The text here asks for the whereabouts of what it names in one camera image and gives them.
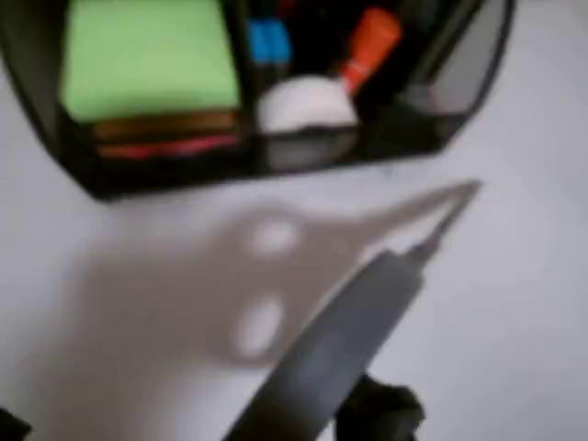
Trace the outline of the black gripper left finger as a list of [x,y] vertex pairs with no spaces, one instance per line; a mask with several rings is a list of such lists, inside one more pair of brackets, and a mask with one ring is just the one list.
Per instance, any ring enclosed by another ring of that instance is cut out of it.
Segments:
[[25,441],[32,427],[10,411],[0,410],[0,441]]

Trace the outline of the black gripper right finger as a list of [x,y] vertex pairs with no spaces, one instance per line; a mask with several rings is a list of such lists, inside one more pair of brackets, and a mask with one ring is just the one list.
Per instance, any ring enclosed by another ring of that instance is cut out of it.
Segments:
[[424,407],[410,388],[362,376],[334,417],[334,440],[416,440]]

